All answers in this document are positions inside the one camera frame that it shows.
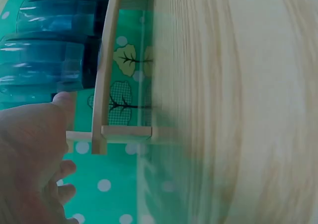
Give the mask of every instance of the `teal polka dot fabric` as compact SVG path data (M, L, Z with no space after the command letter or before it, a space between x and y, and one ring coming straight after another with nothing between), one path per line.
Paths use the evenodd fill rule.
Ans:
M0 38L15 32L22 2L8 0L0 7ZM150 105L152 52L150 41L142 41L144 24L142 11L120 11L108 108L110 125L149 125L150 112L146 108ZM76 131L91 131L93 96L94 89L78 92ZM145 147L109 144L106 156L90 152L90 143L77 142L74 152L65 156L78 167L76 174L58 182L73 183L77 188L76 196L65 206L66 215L80 224L138 223L137 155L143 154Z

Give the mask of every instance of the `wooden frame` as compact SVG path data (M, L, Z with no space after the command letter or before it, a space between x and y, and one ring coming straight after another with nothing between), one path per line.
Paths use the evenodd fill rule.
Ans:
M73 141L92 142L92 154L106 154L107 142L140 142L152 136L152 127L108 126L110 80L118 14L120 9L146 10L149 0L109 0L104 23L95 85L91 132L67 131L69 150Z

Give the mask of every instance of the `wood grain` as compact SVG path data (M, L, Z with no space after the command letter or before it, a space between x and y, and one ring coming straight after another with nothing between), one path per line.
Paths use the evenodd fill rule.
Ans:
M318 0L153 5L154 132L173 132L149 165L173 177L173 220L317 223Z

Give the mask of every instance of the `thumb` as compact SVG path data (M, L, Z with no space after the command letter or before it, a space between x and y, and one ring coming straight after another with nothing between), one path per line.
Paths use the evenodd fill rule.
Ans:
M65 114L67 127L74 122L75 98L68 92L60 92L53 98L53 105L58 106Z

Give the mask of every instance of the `blue plastic container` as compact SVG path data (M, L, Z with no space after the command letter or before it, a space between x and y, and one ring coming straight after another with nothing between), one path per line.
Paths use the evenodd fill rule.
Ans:
M108 0L25 0L17 32L71 31L101 37Z
M100 39L61 32L10 34L0 42L0 92L10 96L93 88Z

